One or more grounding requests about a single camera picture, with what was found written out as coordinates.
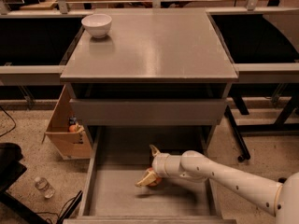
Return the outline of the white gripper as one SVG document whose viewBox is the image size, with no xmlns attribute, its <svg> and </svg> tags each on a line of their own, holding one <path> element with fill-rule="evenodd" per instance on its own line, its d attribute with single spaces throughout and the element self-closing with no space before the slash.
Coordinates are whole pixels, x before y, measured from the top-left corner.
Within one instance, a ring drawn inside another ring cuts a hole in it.
<svg viewBox="0 0 299 224">
<path fill-rule="evenodd" d="M 181 157 L 179 155 L 160 153 L 160 150 L 155 145 L 150 145 L 149 148 L 151 150 L 151 155 L 154 157 L 152 162 L 154 171 L 149 172 L 148 168 L 142 178 L 135 183 L 137 187 L 147 186 L 158 176 L 162 178 L 170 178 L 178 177 L 183 173 L 184 169 L 181 167 Z"/>
</svg>

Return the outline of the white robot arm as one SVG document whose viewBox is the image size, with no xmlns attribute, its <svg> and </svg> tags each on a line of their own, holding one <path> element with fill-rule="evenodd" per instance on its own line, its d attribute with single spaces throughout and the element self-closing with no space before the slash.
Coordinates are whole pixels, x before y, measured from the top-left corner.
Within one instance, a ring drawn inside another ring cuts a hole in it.
<svg viewBox="0 0 299 224">
<path fill-rule="evenodd" d="M 150 186 L 161 178 L 194 182 L 209 178 L 275 217 L 276 224 L 299 224 L 299 173 L 280 183 L 219 164 L 197 151 L 171 155 L 155 145 L 149 147 L 152 165 L 135 183 L 137 187 Z"/>
</svg>

